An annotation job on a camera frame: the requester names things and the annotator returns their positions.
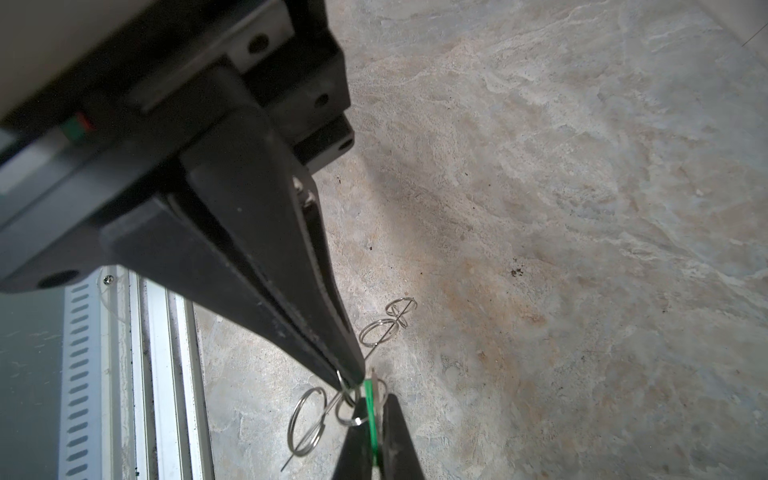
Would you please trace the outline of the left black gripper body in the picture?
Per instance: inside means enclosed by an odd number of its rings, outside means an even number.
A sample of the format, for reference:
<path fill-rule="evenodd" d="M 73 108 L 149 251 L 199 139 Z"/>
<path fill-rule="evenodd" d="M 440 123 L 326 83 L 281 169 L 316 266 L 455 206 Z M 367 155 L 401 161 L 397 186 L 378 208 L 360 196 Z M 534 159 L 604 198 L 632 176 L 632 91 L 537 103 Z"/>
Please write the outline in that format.
<path fill-rule="evenodd" d="M 2 290 L 114 263 L 101 229 L 155 195 L 200 201 L 180 157 L 239 108 L 263 110 L 313 181 L 353 145 L 349 105 L 323 2 L 152 5 L 4 118 L 18 135 L 5 158 L 54 128 L 75 138 L 1 204 Z"/>

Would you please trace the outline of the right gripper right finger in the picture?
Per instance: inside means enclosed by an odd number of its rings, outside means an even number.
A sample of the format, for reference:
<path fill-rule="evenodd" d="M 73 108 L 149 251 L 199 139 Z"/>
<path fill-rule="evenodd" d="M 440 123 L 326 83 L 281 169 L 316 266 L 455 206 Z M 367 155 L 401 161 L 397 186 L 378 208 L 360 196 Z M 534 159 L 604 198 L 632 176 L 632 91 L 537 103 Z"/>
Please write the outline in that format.
<path fill-rule="evenodd" d="M 380 472 L 386 480 L 426 479 L 395 394 L 389 394 L 383 406 Z"/>

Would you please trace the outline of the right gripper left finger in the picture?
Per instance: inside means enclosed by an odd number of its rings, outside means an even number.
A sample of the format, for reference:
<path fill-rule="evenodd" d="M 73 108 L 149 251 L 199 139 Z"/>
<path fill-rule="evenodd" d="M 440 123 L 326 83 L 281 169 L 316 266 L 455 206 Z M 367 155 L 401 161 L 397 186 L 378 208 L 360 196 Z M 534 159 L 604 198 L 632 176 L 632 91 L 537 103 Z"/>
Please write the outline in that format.
<path fill-rule="evenodd" d="M 332 480 L 372 479 L 372 446 L 365 398 L 356 403 L 353 413 L 362 417 L 363 423 L 347 430 Z"/>

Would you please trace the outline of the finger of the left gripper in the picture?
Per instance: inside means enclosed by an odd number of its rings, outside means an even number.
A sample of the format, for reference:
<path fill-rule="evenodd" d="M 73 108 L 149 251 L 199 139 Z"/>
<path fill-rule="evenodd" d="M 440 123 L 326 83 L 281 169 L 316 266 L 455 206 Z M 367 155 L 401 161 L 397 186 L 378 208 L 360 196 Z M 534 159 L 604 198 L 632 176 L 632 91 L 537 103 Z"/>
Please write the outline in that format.
<path fill-rule="evenodd" d="M 100 243 L 112 262 L 265 338 L 306 367 L 310 356 L 289 344 L 279 307 L 195 196 L 155 195 L 105 225 Z"/>
<path fill-rule="evenodd" d="M 291 346 L 331 384 L 359 384 L 365 362 L 340 300 L 315 185 L 266 113 L 227 114 L 180 157 L 192 190 L 270 294 Z"/>

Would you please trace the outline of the metal key holder plate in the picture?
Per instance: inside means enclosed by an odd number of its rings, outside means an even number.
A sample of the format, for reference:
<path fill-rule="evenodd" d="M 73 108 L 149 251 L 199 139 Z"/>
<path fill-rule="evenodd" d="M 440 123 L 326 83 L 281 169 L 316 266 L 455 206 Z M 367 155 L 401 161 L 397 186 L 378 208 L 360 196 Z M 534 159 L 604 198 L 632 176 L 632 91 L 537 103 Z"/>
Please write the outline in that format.
<path fill-rule="evenodd" d="M 364 359 L 369 360 L 381 345 L 391 341 L 399 331 L 408 328 L 407 316 L 417 308 L 418 302 L 413 297 L 396 298 L 384 307 L 384 317 L 366 324 L 357 334 L 358 343 L 364 349 Z M 372 372 L 375 373 L 373 369 L 368 371 L 365 380 L 370 377 Z M 330 415 L 334 416 L 338 424 L 345 428 L 359 426 L 363 423 L 362 417 L 356 417 L 353 411 L 356 403 L 360 399 L 365 398 L 364 381 L 357 385 L 341 381 L 340 389 L 334 394 L 329 394 L 321 386 L 315 386 L 307 389 L 301 395 L 288 421 L 286 445 L 289 450 L 289 456 L 280 467 L 281 471 L 285 471 L 292 460 L 304 458 L 317 448 L 325 432 L 327 418 Z M 379 442 L 381 445 L 383 406 L 390 393 L 386 381 L 381 378 L 378 378 L 378 387 L 381 402 L 379 429 Z M 302 410 L 306 403 L 314 396 L 317 396 L 321 401 L 317 418 L 306 426 L 306 430 L 303 433 L 297 434 L 296 426 L 300 422 Z"/>

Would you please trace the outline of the green plastic key tag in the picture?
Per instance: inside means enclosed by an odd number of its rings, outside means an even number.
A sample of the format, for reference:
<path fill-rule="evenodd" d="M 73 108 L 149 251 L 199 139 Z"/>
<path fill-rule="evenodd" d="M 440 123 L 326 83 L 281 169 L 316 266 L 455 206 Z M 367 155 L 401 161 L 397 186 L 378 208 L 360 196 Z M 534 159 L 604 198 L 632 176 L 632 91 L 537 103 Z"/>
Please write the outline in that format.
<path fill-rule="evenodd" d="M 379 464 L 379 429 L 380 429 L 380 415 L 381 415 L 381 402 L 380 391 L 378 387 L 378 378 L 374 372 L 370 374 L 370 377 L 364 381 L 365 387 L 365 399 L 367 408 L 367 418 L 369 424 L 369 437 L 372 452 L 372 465 L 376 467 Z"/>

